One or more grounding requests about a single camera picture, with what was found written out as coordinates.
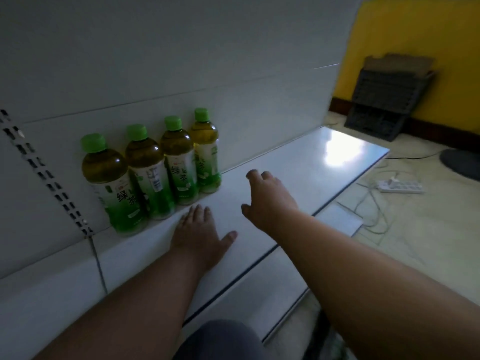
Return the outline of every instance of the yellow wall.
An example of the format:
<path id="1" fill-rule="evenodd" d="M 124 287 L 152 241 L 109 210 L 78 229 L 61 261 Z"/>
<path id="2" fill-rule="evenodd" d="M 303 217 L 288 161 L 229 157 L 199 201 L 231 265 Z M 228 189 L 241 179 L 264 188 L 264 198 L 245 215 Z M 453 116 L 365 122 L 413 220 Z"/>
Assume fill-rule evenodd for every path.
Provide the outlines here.
<path id="1" fill-rule="evenodd" d="M 387 52 L 436 59 L 414 117 L 480 133 L 480 0 L 365 1 L 333 95 L 350 100 L 364 58 Z"/>

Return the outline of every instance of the brown baseboard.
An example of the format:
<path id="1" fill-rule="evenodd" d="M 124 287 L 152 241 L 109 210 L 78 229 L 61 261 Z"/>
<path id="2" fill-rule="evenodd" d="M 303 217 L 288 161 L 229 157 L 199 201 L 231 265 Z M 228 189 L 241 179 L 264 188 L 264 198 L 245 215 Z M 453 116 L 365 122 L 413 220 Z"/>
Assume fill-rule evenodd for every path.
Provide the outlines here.
<path id="1" fill-rule="evenodd" d="M 329 110 L 347 116 L 353 103 L 333 97 Z M 402 133 L 417 136 L 451 148 L 480 153 L 480 135 L 457 128 L 434 124 L 410 117 L 402 128 Z"/>

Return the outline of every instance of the finger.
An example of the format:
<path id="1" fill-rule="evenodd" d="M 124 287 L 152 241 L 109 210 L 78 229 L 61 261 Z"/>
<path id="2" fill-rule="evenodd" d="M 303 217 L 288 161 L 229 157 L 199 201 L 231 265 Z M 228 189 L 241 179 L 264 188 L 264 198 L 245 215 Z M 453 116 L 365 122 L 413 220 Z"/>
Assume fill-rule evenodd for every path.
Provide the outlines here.
<path id="1" fill-rule="evenodd" d="M 261 174 L 261 177 L 262 177 L 264 180 L 272 180 L 272 179 L 275 178 L 275 177 L 273 176 L 273 174 L 270 173 L 268 170 L 265 170 L 265 171 Z"/>
<path id="2" fill-rule="evenodd" d="M 198 204 L 197 207 L 195 207 L 195 211 L 193 212 L 193 220 L 194 222 L 204 221 L 204 209 L 202 205 Z"/>
<path id="3" fill-rule="evenodd" d="M 177 224 L 178 228 L 181 228 L 183 226 L 186 218 L 187 218 L 187 214 L 184 214 L 182 217 L 180 217 L 180 220 L 178 221 L 178 224 Z"/>
<path id="4" fill-rule="evenodd" d="M 203 220 L 205 222 L 213 221 L 212 210 L 210 210 L 210 207 L 208 206 L 205 207 L 205 210 L 203 212 Z"/>
<path id="5" fill-rule="evenodd" d="M 251 206 L 249 204 L 244 203 L 241 206 L 241 212 L 242 212 L 243 216 L 245 216 L 249 220 L 250 220 L 250 209 L 251 209 Z"/>
<path id="6" fill-rule="evenodd" d="M 253 187 L 255 184 L 260 183 L 261 181 L 263 181 L 260 173 L 258 173 L 258 170 L 256 170 L 256 169 L 250 170 L 250 171 L 247 173 L 246 177 L 247 177 L 247 179 L 248 179 L 249 182 L 250 182 L 250 187 Z"/>
<path id="7" fill-rule="evenodd" d="M 191 206 L 187 213 L 187 217 L 185 218 L 185 223 L 191 224 L 193 221 L 194 221 L 194 207 Z"/>
<path id="8" fill-rule="evenodd" d="M 230 249 L 238 235 L 237 231 L 230 231 L 220 240 L 220 258 L 225 255 L 228 249 Z"/>

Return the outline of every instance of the gray pants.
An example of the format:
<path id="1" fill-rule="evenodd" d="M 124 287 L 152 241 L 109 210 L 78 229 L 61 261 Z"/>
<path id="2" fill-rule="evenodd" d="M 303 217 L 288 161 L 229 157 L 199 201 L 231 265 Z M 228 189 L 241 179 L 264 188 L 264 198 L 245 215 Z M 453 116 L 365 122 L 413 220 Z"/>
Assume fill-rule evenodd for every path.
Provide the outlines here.
<path id="1" fill-rule="evenodd" d="M 267 360 L 260 339 L 241 322 L 209 321 L 178 349 L 173 360 Z"/>

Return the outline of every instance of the hand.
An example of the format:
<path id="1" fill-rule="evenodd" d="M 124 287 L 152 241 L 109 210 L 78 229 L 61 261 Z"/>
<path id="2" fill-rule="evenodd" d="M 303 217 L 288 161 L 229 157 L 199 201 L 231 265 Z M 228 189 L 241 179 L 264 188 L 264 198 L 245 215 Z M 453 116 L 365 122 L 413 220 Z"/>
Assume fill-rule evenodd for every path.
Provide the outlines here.
<path id="1" fill-rule="evenodd" d="M 251 205 L 243 204 L 241 211 L 258 229 L 271 236 L 281 215 L 289 210 L 298 210 L 297 202 L 270 172 L 261 175 L 256 169 L 247 173 L 250 181 Z"/>
<path id="2" fill-rule="evenodd" d="M 209 207 L 193 206 L 184 214 L 173 233 L 171 250 L 186 250 L 198 261 L 200 270 L 207 272 L 216 266 L 237 238 L 237 231 L 230 231 L 219 240 L 215 221 Z"/>

